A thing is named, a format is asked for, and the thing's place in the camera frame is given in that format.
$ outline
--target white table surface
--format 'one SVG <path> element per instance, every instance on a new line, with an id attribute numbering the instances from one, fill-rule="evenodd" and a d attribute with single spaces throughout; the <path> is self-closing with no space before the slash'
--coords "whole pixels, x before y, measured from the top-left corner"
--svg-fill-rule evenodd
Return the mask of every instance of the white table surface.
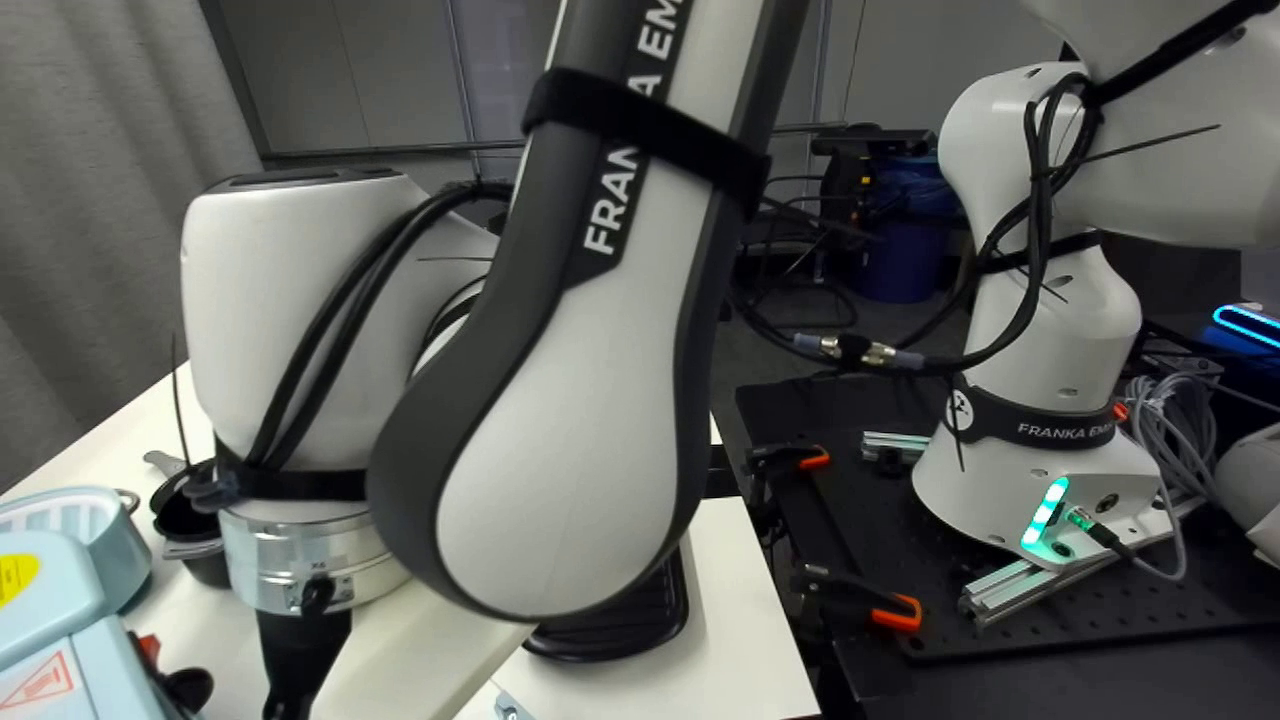
<path id="1" fill-rule="evenodd" d="M 189 371 L 180 371 L 193 455 L 212 451 L 212 434 Z M 142 451 L 180 451 L 170 389 L 159 379 L 54 461 L 19 479 L 3 500 L 64 483 L 108 483 L 148 497 L 159 474 Z M 159 547 L 148 513 L 136 530 Z M 795 639 L 771 594 L 759 545 L 741 500 L 713 500 L 689 532 L 691 621 L 680 639 L 618 664 L 556 670 L 513 650 L 514 624 L 467 615 L 420 583 L 350 615 L 350 639 L 333 670 L 317 716 L 491 716 L 491 692 L 509 687 L 541 720 L 568 716 L 811 716 Z M 159 670 L 207 670 L 215 692 L 207 720 L 260 716 L 268 675 L 253 614 L 230 594 L 195 583 L 180 566 L 157 566 L 148 595 L 129 629 L 159 638 Z"/>

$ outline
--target white robot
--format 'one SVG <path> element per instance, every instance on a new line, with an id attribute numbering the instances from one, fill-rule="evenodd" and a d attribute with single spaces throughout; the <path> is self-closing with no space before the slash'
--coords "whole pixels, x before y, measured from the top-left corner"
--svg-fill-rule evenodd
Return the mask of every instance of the white robot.
<path id="1" fill-rule="evenodd" d="M 972 312 L 968 352 L 1001 337 L 1004 349 L 956 366 L 965 386 L 916 468 L 916 497 L 972 542 L 1070 570 L 1109 554 L 1087 530 L 1140 547 L 1167 537 L 1167 515 L 1157 464 L 1103 417 L 1140 304 L 1100 250 L 1048 260 L 1048 240 L 1087 227 L 1215 250 L 1269 240 L 1280 227 L 1269 152 L 1280 22 L 1265 17 L 1274 0 L 1227 6 L 1227 17 L 1225 0 L 1026 6 L 1082 64 L 987 77 L 940 132 L 979 246 L 1030 195 L 1030 176 L 1040 194 L 1034 231 L 1017 222 L 1001 240 L 1001 253 L 1026 253 L 1026 274 L 983 277 Z M 218 510 L 230 583 L 260 608 L 264 646 L 273 624 L 340 646 L 340 615 L 406 578 L 498 621 L 580 615 L 673 554 L 701 500 L 713 323 L 753 195 L 732 176 L 759 174 L 800 22 L 804 0 L 565 0 L 548 69 L 568 81 L 541 90 L 551 100 L 531 113 L 498 240 L 445 216 L 475 194 L 425 208 L 402 176 L 297 176 L 193 203 L 184 316 L 218 436 L 202 500 Z M 1167 48 L 1167 72 L 1080 108 L 1080 94 L 1100 100 L 1097 81 L 1191 24 L 1206 39 Z M 590 77 L 680 122 L 625 95 L 608 95 L 608 113 L 590 105 L 608 94 Z M 1044 148 L 1034 174 L 1025 125 Z M 340 319 L 311 337 L 317 366 L 279 402 L 290 358 L 309 358 L 297 352 L 304 328 L 378 231 L 400 231 L 406 260 L 366 323 L 350 323 L 333 392 L 304 402 L 323 386 Z M 950 361 L 871 344 L 860 366 Z M 279 708 L 309 702 L 273 680 Z"/>

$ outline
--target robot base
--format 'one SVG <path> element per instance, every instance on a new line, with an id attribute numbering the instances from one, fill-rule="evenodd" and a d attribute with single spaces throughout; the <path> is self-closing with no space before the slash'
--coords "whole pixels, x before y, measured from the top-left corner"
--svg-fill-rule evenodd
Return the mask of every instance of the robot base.
<path id="1" fill-rule="evenodd" d="M 1080 526 L 1109 526 L 1127 547 L 1167 537 L 1151 526 L 1164 515 L 1160 468 L 1127 436 L 1087 451 L 1044 451 L 1004 441 L 959 443 L 934 430 L 910 487 L 959 537 L 1057 571 L 1109 557 Z"/>

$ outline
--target yellow label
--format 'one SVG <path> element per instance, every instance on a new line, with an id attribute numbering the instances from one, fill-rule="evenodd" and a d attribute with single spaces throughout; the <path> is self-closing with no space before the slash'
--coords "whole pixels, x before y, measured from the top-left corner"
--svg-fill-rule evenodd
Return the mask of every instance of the yellow label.
<path id="1" fill-rule="evenodd" d="M 38 557 L 30 554 L 3 554 L 0 557 L 0 608 L 19 602 L 38 578 Z"/>

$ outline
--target sticker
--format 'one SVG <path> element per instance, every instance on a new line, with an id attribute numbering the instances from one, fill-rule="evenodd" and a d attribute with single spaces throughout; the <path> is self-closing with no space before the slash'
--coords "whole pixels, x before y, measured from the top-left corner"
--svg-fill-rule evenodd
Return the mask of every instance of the sticker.
<path id="1" fill-rule="evenodd" d="M 0 608 L 19 602 L 38 578 L 38 557 L 30 554 L 3 554 L 0 557 Z"/>
<path id="2" fill-rule="evenodd" d="M 38 704 L 52 698 L 66 698 L 74 687 L 66 657 L 54 652 L 46 657 L 15 692 L 7 692 L 0 702 L 0 712 L 22 708 L 22 704 Z"/>

